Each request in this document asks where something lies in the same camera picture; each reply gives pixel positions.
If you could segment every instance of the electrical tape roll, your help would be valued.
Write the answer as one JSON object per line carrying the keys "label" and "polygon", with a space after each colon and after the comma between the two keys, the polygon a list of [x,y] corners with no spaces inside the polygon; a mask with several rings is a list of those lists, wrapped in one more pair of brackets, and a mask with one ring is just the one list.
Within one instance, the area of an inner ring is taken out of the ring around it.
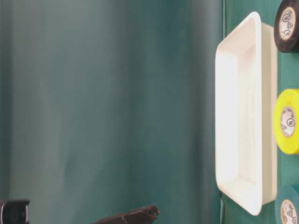
{"label": "electrical tape roll", "polygon": [[279,189],[275,201],[276,224],[298,224],[299,185],[285,185]]}
{"label": "electrical tape roll", "polygon": [[276,142],[286,154],[299,154],[299,90],[284,90],[276,101],[273,127]]}
{"label": "electrical tape roll", "polygon": [[299,51],[299,1],[283,0],[276,13],[274,39],[281,52]]}

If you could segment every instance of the black plastic object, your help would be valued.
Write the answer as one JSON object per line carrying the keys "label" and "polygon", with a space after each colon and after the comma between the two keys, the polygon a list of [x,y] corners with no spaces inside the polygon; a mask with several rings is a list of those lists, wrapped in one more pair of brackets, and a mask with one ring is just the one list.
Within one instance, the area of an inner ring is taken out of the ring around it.
{"label": "black plastic object", "polygon": [[107,217],[94,224],[151,224],[159,214],[156,205],[152,205]]}
{"label": "black plastic object", "polygon": [[274,39],[281,52],[299,51],[299,1],[283,0],[278,8]]}
{"label": "black plastic object", "polygon": [[0,224],[28,224],[29,200],[0,202]]}

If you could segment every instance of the teal backdrop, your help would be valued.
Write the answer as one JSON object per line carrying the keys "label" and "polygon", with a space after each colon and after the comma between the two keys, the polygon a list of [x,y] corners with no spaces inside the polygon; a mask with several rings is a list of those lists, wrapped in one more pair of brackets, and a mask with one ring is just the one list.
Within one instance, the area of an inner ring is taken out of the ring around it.
{"label": "teal backdrop", "polygon": [[222,25],[221,0],[0,0],[0,197],[32,224],[218,224]]}

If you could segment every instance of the black tape roll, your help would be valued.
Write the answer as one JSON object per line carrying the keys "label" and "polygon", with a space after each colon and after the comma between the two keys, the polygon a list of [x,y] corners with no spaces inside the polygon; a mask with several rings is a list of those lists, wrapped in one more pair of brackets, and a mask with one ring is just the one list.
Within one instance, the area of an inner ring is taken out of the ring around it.
{"label": "black tape roll", "polygon": [[274,39],[281,52],[299,51],[299,0],[283,0],[278,8]]}

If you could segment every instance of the tape roll label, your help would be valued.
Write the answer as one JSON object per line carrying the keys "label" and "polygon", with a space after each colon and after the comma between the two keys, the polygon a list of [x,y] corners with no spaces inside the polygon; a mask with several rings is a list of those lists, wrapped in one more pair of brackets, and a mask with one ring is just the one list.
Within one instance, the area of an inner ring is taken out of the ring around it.
{"label": "tape roll label", "polygon": [[296,117],[292,107],[286,106],[283,109],[281,113],[280,127],[285,137],[290,137],[294,134]]}
{"label": "tape roll label", "polygon": [[281,221],[283,224],[298,224],[297,223],[297,212],[294,204],[285,199],[281,203]]}
{"label": "tape roll label", "polygon": [[292,7],[287,7],[280,18],[279,22],[279,34],[283,40],[287,40],[291,37],[294,31],[296,22],[295,11]]}

